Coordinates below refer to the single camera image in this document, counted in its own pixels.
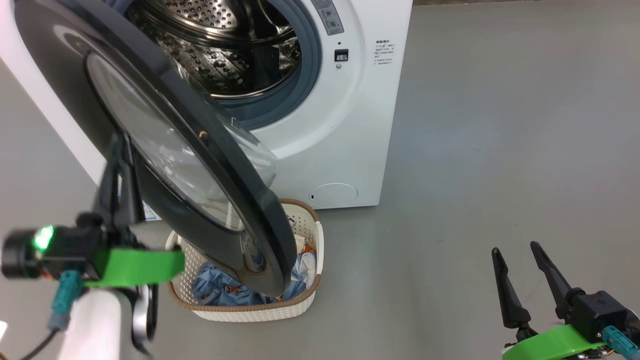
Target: gray floor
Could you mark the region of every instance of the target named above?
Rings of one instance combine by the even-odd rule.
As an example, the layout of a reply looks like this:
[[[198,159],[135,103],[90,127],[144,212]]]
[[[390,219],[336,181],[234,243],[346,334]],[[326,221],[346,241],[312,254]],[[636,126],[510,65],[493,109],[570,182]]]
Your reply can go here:
[[[635,0],[414,8],[381,204],[321,212],[313,306],[212,323],[163,288],[156,357],[495,359],[515,332],[502,328],[492,247],[532,326],[558,321],[532,240],[573,285],[640,309],[639,33]],[[0,233],[71,222],[91,181],[3,67],[0,84]],[[169,231],[138,230],[151,243]],[[44,336],[53,290],[0,278],[2,351]]]

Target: green plastic part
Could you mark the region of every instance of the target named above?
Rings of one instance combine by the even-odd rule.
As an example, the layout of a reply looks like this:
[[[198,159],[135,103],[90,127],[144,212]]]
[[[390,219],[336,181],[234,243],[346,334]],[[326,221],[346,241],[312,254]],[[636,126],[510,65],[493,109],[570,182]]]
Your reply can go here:
[[[158,284],[184,271],[184,253],[140,249],[111,249],[102,279],[87,281],[90,288],[126,288]]]
[[[573,326],[563,325],[517,343],[502,360],[559,360],[605,343],[586,341]]]

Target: white plastic basket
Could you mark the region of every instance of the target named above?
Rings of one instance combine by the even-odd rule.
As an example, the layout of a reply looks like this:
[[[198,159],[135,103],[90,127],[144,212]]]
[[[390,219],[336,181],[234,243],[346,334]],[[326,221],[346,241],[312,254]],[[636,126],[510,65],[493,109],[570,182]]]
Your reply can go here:
[[[167,239],[167,249],[178,245],[185,255],[184,272],[168,283],[169,294],[174,301],[201,318],[220,322],[265,322],[292,318],[304,313],[314,301],[316,289],[322,278],[324,234],[317,214],[310,206],[289,199],[280,199],[280,202],[287,215],[296,219],[296,225],[293,227],[294,233],[304,236],[307,243],[313,246],[317,252],[316,278],[309,289],[291,300],[273,304],[253,306],[200,305],[191,292],[191,285],[198,275],[200,267],[207,260],[188,242],[183,241],[175,231],[172,231]]]

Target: stainless steel drum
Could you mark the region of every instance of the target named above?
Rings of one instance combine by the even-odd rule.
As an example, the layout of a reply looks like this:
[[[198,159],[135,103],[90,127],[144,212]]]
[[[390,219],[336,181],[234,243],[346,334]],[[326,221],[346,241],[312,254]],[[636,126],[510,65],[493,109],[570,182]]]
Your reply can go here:
[[[127,16],[213,97],[263,94],[300,62],[293,29],[265,0],[137,0]]]

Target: black cable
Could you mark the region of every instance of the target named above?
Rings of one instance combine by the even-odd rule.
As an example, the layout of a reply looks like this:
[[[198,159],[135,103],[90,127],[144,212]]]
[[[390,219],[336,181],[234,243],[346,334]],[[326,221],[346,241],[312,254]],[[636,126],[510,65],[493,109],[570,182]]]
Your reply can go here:
[[[51,333],[44,340],[42,340],[42,342],[35,349],[33,349],[33,351],[28,353],[25,357],[23,357],[20,360],[33,359],[36,355],[38,355],[42,351],[42,349],[44,349],[51,342],[51,340],[53,340],[53,338],[56,336],[57,333],[58,333],[57,330],[51,331]]]

